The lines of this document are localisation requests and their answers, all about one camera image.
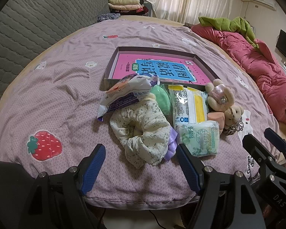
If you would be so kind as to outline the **green tissue pack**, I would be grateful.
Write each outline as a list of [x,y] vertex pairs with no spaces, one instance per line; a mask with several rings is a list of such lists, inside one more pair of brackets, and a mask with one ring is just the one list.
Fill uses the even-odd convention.
[[177,128],[178,143],[184,144],[194,157],[216,155],[219,149],[219,123],[207,120]]

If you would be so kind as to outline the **small tan teddy bear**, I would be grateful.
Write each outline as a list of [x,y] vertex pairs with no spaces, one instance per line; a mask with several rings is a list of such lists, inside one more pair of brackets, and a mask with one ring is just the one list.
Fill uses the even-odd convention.
[[225,115],[225,129],[229,129],[231,126],[237,123],[240,117],[243,115],[244,109],[239,105],[232,105],[226,111],[224,111]]

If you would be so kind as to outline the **cream teddy bear purple skirt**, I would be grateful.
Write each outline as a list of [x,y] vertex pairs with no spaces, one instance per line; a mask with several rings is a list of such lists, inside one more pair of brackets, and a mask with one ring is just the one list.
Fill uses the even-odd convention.
[[177,136],[178,136],[177,131],[173,127],[170,127],[170,137],[168,140],[168,149],[167,149],[167,153],[164,157],[164,160],[167,162],[170,161],[170,159],[176,154]]

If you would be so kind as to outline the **peach makeup sponge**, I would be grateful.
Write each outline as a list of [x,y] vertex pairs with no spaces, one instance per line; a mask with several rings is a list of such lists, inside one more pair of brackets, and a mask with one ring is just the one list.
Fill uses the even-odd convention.
[[219,124],[219,134],[222,134],[225,126],[224,112],[210,112],[207,114],[207,119],[216,121]]

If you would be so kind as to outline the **cream floral scrunchie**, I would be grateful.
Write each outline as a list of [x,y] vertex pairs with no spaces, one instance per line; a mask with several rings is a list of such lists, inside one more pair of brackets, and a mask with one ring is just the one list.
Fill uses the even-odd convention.
[[115,110],[110,126],[136,169],[158,165],[167,154],[171,125],[154,99]]

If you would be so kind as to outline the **beige bunny plush pink bow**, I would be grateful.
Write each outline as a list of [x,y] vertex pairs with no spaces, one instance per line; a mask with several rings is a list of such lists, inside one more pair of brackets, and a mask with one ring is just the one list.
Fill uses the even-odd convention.
[[210,108],[216,112],[224,112],[235,103],[235,97],[231,89],[222,80],[214,79],[205,85],[207,102]]

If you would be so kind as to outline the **yellow white wipes pack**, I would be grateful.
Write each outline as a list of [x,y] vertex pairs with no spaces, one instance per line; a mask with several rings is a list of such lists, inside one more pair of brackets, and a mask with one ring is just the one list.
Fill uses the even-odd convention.
[[181,125],[201,123],[207,120],[209,108],[206,92],[183,85],[169,85],[168,91],[173,107],[175,130]]

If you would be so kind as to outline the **green powder puff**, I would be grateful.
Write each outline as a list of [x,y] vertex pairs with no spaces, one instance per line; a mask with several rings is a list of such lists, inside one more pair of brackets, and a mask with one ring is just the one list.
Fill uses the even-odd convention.
[[165,87],[165,85],[155,85],[150,91],[155,95],[155,99],[160,110],[163,112],[165,116],[168,116],[172,112],[171,101],[169,97],[169,93]]

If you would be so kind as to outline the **cartoon print wipes pack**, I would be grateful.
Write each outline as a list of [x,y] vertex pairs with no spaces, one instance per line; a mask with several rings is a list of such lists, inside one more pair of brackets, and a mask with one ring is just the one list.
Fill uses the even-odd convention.
[[135,73],[125,76],[102,96],[97,111],[97,119],[102,121],[106,113],[141,101],[159,83],[159,77],[151,74]]

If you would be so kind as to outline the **leopard print scrunchie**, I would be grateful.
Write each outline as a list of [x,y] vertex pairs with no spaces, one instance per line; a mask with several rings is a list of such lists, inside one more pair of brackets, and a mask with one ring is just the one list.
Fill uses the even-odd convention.
[[230,126],[228,129],[223,129],[225,135],[233,135],[236,132],[243,131],[244,123],[242,120],[237,121],[234,125]]

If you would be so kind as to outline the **purple strawberry print bedspread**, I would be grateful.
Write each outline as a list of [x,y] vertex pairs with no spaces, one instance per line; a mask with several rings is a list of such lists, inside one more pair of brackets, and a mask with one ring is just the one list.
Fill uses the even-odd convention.
[[279,129],[255,82],[218,49],[184,26],[118,19],[69,35],[33,60],[0,101],[0,161],[18,163],[31,175],[64,172],[79,164],[97,144],[106,159],[86,200],[122,210],[159,210],[195,199],[176,158],[136,169],[115,137],[110,116],[97,120],[104,75],[117,47],[151,47],[199,56],[232,87],[235,101],[251,113],[254,136],[273,156],[279,151],[264,138]]

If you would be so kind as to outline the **dark shallow cardboard box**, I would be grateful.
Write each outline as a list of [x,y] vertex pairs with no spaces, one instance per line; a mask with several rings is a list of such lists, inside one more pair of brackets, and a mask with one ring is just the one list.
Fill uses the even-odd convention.
[[108,90],[129,74],[157,76],[163,84],[177,84],[204,91],[218,75],[193,53],[148,47],[117,47],[105,71]]

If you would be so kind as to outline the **pink and blue book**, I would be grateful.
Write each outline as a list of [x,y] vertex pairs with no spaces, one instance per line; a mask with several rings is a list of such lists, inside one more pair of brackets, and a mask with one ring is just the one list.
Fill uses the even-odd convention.
[[106,78],[119,80],[129,74],[151,74],[163,82],[205,86],[216,77],[196,55],[120,51],[108,64]]

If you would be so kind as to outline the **grey quilted headboard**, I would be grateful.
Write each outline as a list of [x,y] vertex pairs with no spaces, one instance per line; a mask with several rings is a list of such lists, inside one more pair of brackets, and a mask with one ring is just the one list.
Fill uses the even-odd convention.
[[0,100],[38,55],[108,11],[108,0],[8,0],[0,11]]

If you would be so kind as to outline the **stack of folded clothes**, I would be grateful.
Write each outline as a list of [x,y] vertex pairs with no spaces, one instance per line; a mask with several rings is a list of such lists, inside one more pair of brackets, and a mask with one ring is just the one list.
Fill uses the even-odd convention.
[[145,0],[108,0],[108,6],[112,13],[122,15],[142,15],[148,12],[144,5]]

